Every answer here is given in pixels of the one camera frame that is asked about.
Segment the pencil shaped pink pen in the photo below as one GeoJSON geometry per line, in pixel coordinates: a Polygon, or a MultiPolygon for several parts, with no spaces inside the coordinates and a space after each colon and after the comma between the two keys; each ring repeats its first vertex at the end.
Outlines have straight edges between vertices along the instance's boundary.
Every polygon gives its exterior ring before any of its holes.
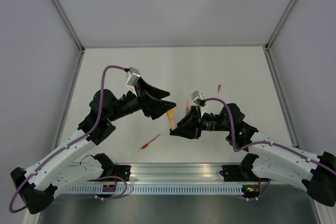
{"type": "Polygon", "coordinates": [[[176,118],[169,118],[169,123],[170,123],[171,130],[174,130],[177,128],[176,118]]]}

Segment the small orange cap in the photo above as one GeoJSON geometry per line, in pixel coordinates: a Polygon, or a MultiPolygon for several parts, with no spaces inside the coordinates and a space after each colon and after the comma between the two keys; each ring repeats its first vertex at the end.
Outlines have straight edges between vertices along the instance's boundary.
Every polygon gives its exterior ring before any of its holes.
{"type": "Polygon", "coordinates": [[[173,119],[173,118],[175,118],[175,114],[174,114],[174,110],[173,110],[173,109],[167,111],[167,117],[168,117],[169,119],[173,119]]]}

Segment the orange highlighter pen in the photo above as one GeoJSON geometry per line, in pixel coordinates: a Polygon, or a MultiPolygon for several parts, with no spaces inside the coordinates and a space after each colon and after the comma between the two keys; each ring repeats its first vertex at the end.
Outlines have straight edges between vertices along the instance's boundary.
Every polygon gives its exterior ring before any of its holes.
{"type": "Polygon", "coordinates": [[[189,111],[190,109],[190,103],[189,101],[186,102],[186,113],[189,111]]]}

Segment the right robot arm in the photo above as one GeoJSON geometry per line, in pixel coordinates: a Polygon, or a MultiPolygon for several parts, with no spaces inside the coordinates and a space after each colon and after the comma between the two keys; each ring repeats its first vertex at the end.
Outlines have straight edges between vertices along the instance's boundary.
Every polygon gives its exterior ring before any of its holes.
{"type": "Polygon", "coordinates": [[[333,154],[318,155],[281,144],[244,122],[244,114],[234,103],[224,105],[219,114],[202,113],[201,109],[198,105],[190,107],[170,135],[198,139],[204,131],[228,132],[226,141],[233,151],[247,153],[239,165],[241,178],[291,185],[325,206],[335,206],[333,154]]]}

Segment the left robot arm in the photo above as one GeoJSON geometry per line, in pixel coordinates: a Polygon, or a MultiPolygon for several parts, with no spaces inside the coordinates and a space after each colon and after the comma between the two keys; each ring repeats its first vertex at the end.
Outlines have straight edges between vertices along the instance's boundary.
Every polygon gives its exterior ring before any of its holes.
{"type": "Polygon", "coordinates": [[[15,168],[10,176],[19,195],[32,215],[46,209],[60,194],[88,180],[114,180],[113,161],[104,153],[96,154],[87,165],[70,167],[78,157],[101,144],[115,130],[120,118],[142,111],[152,120],[176,107],[166,101],[168,91],[155,88],[139,78],[132,91],[121,98],[108,89],[99,90],[90,102],[90,113],[65,142],[45,158],[28,168],[15,168]]]}

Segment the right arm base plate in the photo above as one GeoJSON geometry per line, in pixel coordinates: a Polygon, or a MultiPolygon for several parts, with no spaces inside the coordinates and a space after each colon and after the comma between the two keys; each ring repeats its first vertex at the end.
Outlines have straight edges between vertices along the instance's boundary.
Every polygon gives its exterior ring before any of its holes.
{"type": "Polygon", "coordinates": [[[268,178],[259,178],[251,170],[251,167],[240,165],[223,165],[219,174],[225,182],[267,182],[268,178]]]}

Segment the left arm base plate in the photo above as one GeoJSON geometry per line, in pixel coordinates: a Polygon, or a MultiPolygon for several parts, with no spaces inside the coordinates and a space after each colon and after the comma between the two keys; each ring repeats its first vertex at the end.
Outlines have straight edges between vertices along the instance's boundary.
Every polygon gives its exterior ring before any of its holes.
{"type": "Polygon", "coordinates": [[[124,179],[126,182],[129,181],[131,175],[130,165],[113,165],[112,168],[108,168],[104,173],[105,176],[117,176],[124,179]]]}

